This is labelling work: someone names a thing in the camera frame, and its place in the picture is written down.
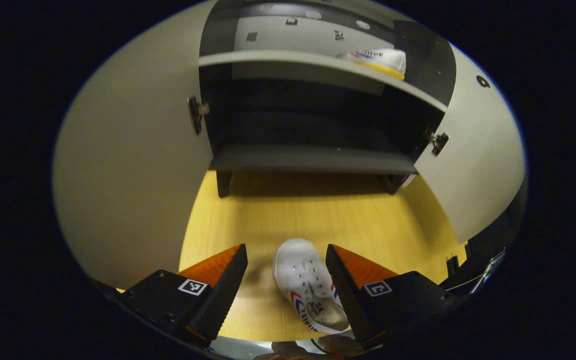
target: cabinet leg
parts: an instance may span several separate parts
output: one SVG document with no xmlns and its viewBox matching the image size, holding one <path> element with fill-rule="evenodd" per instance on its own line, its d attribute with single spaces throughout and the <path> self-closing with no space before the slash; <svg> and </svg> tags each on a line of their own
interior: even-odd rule
<svg viewBox="0 0 576 360">
<path fill-rule="evenodd" d="M 220 198 L 226 198 L 230 193 L 232 171 L 217 171 L 217 193 Z"/>
<path fill-rule="evenodd" d="M 404 180 L 406 179 L 406 175 L 388 174 L 388 175 L 384 175 L 384 179 L 386 181 L 386 191 L 388 192 L 388 194 L 395 195 L 397 190 L 404 183 Z"/>
</svg>

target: wooden floor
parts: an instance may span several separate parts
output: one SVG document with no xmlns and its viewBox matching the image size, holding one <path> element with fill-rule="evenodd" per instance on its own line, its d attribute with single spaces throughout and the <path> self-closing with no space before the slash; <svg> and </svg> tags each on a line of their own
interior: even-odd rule
<svg viewBox="0 0 576 360">
<path fill-rule="evenodd" d="M 219 332 L 256 341 L 302 340 L 308 330 L 272 276 L 272 254 L 287 239 L 310 240 L 325 258 L 337 244 L 394 272 L 418 271 L 439 283 L 446 260 L 466 260 L 439 203 L 417 176 L 397 194 L 373 175 L 233 174 L 226 198 L 214 171 L 205 175 L 185 233 L 179 269 L 239 243 L 248 266 Z"/>
</svg>

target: white sneaker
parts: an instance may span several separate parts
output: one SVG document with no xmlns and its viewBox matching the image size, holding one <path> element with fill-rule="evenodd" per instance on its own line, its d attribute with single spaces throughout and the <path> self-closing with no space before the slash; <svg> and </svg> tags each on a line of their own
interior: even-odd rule
<svg viewBox="0 0 576 360">
<path fill-rule="evenodd" d="M 393 48 L 377 48 L 377 50 L 358 50 L 338 56 L 368 68 L 381 71 L 399 80 L 404 80 L 406 74 L 406 52 Z"/>
<path fill-rule="evenodd" d="M 328 269 L 310 241 L 282 243 L 274 254 L 272 276 L 310 330 L 332 335 L 349 328 Z"/>
</svg>

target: open cabinet door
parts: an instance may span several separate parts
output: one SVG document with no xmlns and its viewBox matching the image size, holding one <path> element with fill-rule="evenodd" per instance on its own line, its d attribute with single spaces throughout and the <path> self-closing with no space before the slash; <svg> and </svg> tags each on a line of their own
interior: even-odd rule
<svg viewBox="0 0 576 360">
<path fill-rule="evenodd" d="M 53 197 L 66 242 L 91 278 L 128 289 L 176 273 L 186 224 L 213 158 L 194 133 L 199 45 L 217 0 L 130 41 L 86 82 L 59 132 Z"/>
<path fill-rule="evenodd" d="M 447 134 L 441 152 L 428 145 L 414 168 L 443 208 L 459 243 L 484 230 L 508 207 L 526 173 L 524 147 L 501 92 L 454 45 L 455 86 L 436 135 Z"/>
</svg>

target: shoe insole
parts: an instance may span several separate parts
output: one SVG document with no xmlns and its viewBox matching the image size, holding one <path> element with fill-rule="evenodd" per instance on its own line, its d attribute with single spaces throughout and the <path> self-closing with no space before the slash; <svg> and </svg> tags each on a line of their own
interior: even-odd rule
<svg viewBox="0 0 576 360">
<path fill-rule="evenodd" d="M 306 311 L 323 326 L 339 331 L 348 328 L 344 309 L 329 298 L 314 298 L 306 305 Z"/>
</svg>

